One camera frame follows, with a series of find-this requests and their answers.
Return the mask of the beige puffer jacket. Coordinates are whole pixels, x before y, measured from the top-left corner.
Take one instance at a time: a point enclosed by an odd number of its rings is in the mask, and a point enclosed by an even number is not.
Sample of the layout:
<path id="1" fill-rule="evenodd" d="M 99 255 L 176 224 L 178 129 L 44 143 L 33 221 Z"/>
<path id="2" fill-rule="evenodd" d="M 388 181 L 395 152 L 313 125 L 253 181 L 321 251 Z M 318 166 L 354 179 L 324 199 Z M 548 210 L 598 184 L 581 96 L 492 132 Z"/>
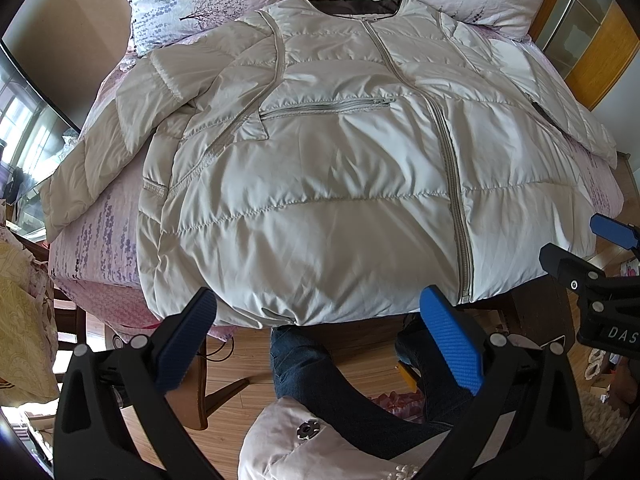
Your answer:
<path id="1" fill-rule="evenodd" d="M 573 157 L 616 146 L 538 56 L 419 0 L 284 0 L 137 60 L 40 191 L 49 240 L 144 158 L 146 304 L 220 325 L 359 321 L 588 257 Z"/>

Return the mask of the wooden chair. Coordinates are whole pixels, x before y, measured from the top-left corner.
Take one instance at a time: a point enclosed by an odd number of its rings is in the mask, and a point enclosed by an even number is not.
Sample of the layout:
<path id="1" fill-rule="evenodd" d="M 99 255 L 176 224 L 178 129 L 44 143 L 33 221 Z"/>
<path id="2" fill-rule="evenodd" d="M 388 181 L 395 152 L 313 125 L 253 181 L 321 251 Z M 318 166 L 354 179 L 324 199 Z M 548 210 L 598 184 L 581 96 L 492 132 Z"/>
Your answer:
<path id="1" fill-rule="evenodd" d="M 62 341 L 60 349 L 73 350 L 78 344 L 87 342 L 86 312 L 80 307 L 72 309 L 54 309 L 55 323 L 63 334 L 75 335 L 75 342 Z M 192 361 L 180 386 L 166 394 L 166 400 L 174 410 L 180 422 L 186 428 L 205 430 L 208 418 L 214 411 L 239 394 L 249 384 L 248 378 L 242 378 L 213 393 L 206 393 L 207 379 L 206 340 Z"/>

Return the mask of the yellow patterned cloth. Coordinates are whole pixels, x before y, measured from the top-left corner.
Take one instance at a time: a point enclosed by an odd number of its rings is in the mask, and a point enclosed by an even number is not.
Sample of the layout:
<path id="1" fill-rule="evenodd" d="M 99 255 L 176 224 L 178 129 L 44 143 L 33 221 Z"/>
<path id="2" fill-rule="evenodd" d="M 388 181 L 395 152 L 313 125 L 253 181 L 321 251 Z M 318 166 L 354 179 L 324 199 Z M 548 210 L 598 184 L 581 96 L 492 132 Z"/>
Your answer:
<path id="1" fill-rule="evenodd" d="M 53 373 L 58 330 L 46 265 L 1 229 L 1 404 L 48 403 L 58 397 Z"/>

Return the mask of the beige quilted slipper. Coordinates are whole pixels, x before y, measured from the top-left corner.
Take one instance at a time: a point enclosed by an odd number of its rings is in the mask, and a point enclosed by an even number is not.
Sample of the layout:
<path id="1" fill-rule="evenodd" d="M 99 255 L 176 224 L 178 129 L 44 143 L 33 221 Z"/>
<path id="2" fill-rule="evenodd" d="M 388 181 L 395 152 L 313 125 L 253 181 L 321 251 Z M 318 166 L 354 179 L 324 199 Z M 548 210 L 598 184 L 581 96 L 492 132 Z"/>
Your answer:
<path id="1" fill-rule="evenodd" d="M 448 434 L 381 460 L 363 453 L 302 404 L 282 398 L 268 405 L 247 431 L 239 455 L 240 479 L 411 479 Z"/>

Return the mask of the blue jeans legs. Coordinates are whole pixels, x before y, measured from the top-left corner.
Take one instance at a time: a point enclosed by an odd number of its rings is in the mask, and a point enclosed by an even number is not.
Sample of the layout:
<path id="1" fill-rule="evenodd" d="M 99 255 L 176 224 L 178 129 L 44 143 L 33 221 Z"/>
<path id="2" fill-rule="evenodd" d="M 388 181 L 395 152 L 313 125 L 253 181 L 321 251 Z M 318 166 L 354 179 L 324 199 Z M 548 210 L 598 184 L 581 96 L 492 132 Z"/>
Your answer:
<path id="1" fill-rule="evenodd" d="M 349 323 L 340 330 L 280 326 L 270 333 L 274 392 L 289 396 L 315 418 L 331 425 L 360 451 L 391 460 L 452 429 L 474 396 L 459 386 L 418 314 L 393 322 L 395 360 L 419 372 L 423 394 L 420 422 L 409 422 L 373 401 L 389 392 L 397 374 L 380 370 L 368 344 L 385 348 L 389 333 L 371 322 Z"/>

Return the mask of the glass window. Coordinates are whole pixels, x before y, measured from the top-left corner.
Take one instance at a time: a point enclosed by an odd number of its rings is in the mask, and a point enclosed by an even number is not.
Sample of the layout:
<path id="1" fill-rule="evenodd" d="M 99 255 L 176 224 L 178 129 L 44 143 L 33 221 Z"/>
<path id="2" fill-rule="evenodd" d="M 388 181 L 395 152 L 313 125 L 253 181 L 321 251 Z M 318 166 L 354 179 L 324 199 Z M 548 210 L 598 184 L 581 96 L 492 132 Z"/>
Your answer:
<path id="1" fill-rule="evenodd" d="M 26 240 L 46 238 L 43 181 L 75 146 L 79 128 L 40 96 L 6 46 L 1 47 L 1 199 L 9 228 Z"/>

